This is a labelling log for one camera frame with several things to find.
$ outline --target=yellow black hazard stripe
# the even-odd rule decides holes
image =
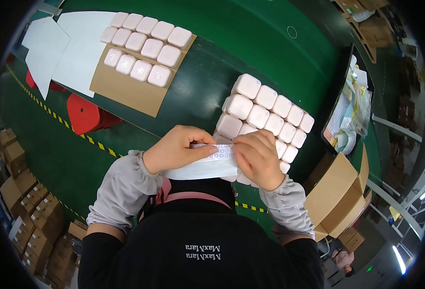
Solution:
[[[60,124],[63,124],[67,129],[70,129],[74,132],[73,127],[63,118],[61,118],[59,115],[57,115],[56,113],[54,113],[50,107],[47,107],[41,100],[39,100],[39,98],[37,98],[35,95],[33,95],[29,89],[19,80],[19,78],[16,77],[16,75],[13,73],[13,71],[10,69],[10,67],[8,65],[7,69],[10,71],[10,73],[13,75],[13,78],[16,80],[16,82],[19,84],[19,86],[31,97],[31,99],[36,102],[38,105],[40,105],[40,107],[42,107],[44,109],[44,111],[46,111],[49,115],[53,116],[53,118],[55,118],[56,120],[58,120],[60,122]],[[109,153],[110,155],[112,155],[115,158],[121,158],[123,157],[122,154],[120,153],[116,153],[114,150],[112,150],[111,148],[105,146],[104,144],[102,144],[101,142],[97,142],[96,140],[94,140],[92,137],[88,136],[88,135],[80,135],[80,137],[82,137],[83,139],[87,140],[89,143],[93,144],[94,146],[99,147],[101,150]],[[69,209],[70,211],[72,211],[73,213],[75,213],[77,215],[76,212],[74,212],[72,209],[68,208],[65,204],[63,204],[67,209]],[[261,213],[266,213],[268,214],[268,210],[267,209],[262,209],[262,208],[258,208],[255,206],[251,206],[245,203],[240,203],[235,201],[235,206],[237,207],[242,207],[245,209],[250,209],[256,212],[261,212]]]
[[[16,75],[13,73],[13,71],[8,67],[8,70],[10,71],[10,73],[13,75],[13,78],[16,80],[16,82],[19,84],[19,86],[30,96],[30,98],[36,102],[38,105],[40,105],[40,107],[43,108],[43,110],[48,113],[49,115],[53,116],[54,119],[58,120],[60,124],[64,125],[67,129],[72,130],[74,132],[74,129],[72,127],[72,125],[70,125],[68,123],[68,121],[66,121],[66,119],[60,117],[59,115],[57,115],[55,112],[53,112],[50,107],[47,107],[45,105],[45,103],[43,103],[38,97],[36,97],[35,95],[33,95],[29,89],[19,80],[19,78],[16,77]],[[115,158],[121,158],[123,157],[122,154],[120,153],[116,153],[114,150],[112,150],[111,148],[105,146],[104,144],[102,144],[101,142],[98,142],[96,140],[94,140],[92,137],[88,136],[88,135],[80,135],[80,137],[82,137],[83,139],[87,140],[89,143],[93,144],[94,146],[97,146],[98,148],[100,148],[101,150],[104,150],[105,152],[109,153],[110,155],[112,155]]]
[[[261,213],[266,213],[266,214],[269,213],[269,211],[267,209],[258,208],[258,207],[251,206],[251,205],[248,205],[248,204],[245,204],[245,203],[240,203],[240,202],[237,202],[237,201],[235,201],[235,206],[243,207],[245,209],[251,209],[251,210],[256,211],[256,212],[261,212]]]
[[[41,182],[39,181],[39,179],[31,172],[31,175],[36,179],[36,181],[38,182],[38,183],[40,183],[41,184]],[[51,194],[52,195],[52,197],[54,197],[55,199],[57,199],[59,202],[60,202],[60,204],[62,204],[62,205],[64,205],[65,206],[65,208],[66,209],[68,209],[68,210],[70,210],[72,213],[74,213],[74,214],[76,214],[76,216],[77,217],[80,217],[82,220],[84,220],[84,222],[85,222],[85,218],[83,217],[83,216],[81,216],[81,215],[79,215],[77,212],[75,212],[75,211],[73,211],[73,209],[71,209],[70,207],[68,207],[65,203],[63,203],[59,198],[57,198],[52,192],[50,192],[50,190],[49,189],[47,189],[48,190],[48,193],[49,194]]]

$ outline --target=red stool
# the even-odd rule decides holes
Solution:
[[[95,130],[104,130],[123,122],[117,116],[101,109],[88,100],[73,93],[67,103],[69,120],[77,135]]]
[[[34,81],[34,79],[32,79],[32,75],[29,69],[28,69],[28,72],[26,73],[26,83],[30,86],[30,88],[38,89],[36,82]],[[53,81],[50,82],[50,85],[48,86],[48,88],[54,91],[62,91],[62,92],[66,91],[66,89],[63,86]]]

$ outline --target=black shirt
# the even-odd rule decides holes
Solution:
[[[78,282],[80,289],[323,288],[324,273],[312,239],[281,246],[247,217],[160,211],[125,245],[105,233],[85,237]]]

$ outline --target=hair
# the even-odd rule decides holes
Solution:
[[[346,277],[350,277],[352,275],[354,275],[354,267],[351,266],[351,270],[348,273],[346,273]]]

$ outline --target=woman's left hand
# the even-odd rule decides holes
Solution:
[[[143,163],[150,173],[156,174],[163,170],[184,167],[217,152],[217,148],[212,146],[190,148],[191,142],[217,144],[205,130],[176,125],[143,154]]]

